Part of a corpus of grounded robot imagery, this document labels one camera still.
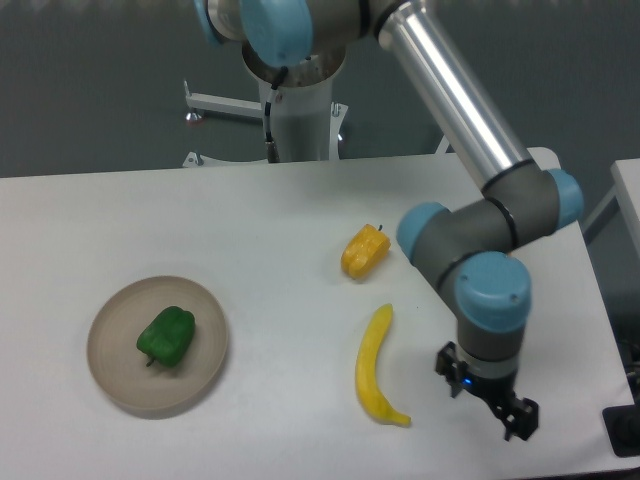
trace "cable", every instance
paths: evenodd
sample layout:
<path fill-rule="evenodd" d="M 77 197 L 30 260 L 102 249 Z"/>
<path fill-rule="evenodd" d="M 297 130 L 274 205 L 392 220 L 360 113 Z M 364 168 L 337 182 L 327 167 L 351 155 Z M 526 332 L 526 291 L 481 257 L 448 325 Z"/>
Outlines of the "cable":
<path fill-rule="evenodd" d="M 271 133 L 271 105 L 276 99 L 276 95 L 278 93 L 278 88 L 284 82 L 285 78 L 287 78 L 287 74 L 289 73 L 289 69 L 287 67 L 282 67 L 276 75 L 276 78 L 273 80 L 271 84 L 271 91 L 269 92 L 269 97 L 264 104 L 264 132 L 265 132 L 265 141 L 267 143 L 273 142 L 273 134 Z"/>

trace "yellow bell pepper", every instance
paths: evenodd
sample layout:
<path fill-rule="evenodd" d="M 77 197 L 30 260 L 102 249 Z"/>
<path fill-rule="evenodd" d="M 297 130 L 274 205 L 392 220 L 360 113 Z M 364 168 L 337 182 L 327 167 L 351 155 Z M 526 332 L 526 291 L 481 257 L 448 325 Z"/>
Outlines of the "yellow bell pepper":
<path fill-rule="evenodd" d="M 389 237 L 373 225 L 367 224 L 353 237 L 342 253 L 342 270 L 351 278 L 362 278 L 380 263 L 390 247 Z"/>

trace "gray wall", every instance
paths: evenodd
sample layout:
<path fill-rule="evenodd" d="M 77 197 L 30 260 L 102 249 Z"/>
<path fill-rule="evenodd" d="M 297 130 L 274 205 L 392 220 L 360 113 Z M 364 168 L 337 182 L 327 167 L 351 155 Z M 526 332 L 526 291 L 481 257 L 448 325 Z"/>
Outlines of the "gray wall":
<path fill-rule="evenodd" d="M 523 143 L 559 154 L 590 211 L 612 162 L 640 157 L 640 2 L 441 1 L 439 14 Z M 264 157 L 258 124 L 187 126 L 183 78 L 257 100 L 239 46 L 207 45 L 190 0 L 0 0 L 0 176 L 177 168 L 195 149 Z M 347 157 L 440 140 L 373 40 L 350 47 L 335 98 L 350 106 Z M 619 215 L 590 251 L 611 316 L 633 326 L 640 261 Z"/>

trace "green bell pepper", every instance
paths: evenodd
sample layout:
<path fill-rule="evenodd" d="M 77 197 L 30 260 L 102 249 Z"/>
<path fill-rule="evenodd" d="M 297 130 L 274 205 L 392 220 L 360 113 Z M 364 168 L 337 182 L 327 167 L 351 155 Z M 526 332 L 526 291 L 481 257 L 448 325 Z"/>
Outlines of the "green bell pepper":
<path fill-rule="evenodd" d="M 175 367 L 189 348 L 195 329 L 195 318 L 191 312 L 180 307 L 168 307 L 144 329 L 136 347 L 149 356 L 147 367 L 156 360 L 165 367 Z"/>

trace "metal arm tube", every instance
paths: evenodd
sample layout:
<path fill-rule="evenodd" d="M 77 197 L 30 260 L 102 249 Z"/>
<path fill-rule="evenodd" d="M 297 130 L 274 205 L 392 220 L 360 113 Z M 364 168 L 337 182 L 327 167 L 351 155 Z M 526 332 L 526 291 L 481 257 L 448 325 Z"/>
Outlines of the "metal arm tube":
<path fill-rule="evenodd" d="M 465 65 L 426 0 L 402 5 L 378 37 L 391 50 L 478 187 L 531 159 Z"/>

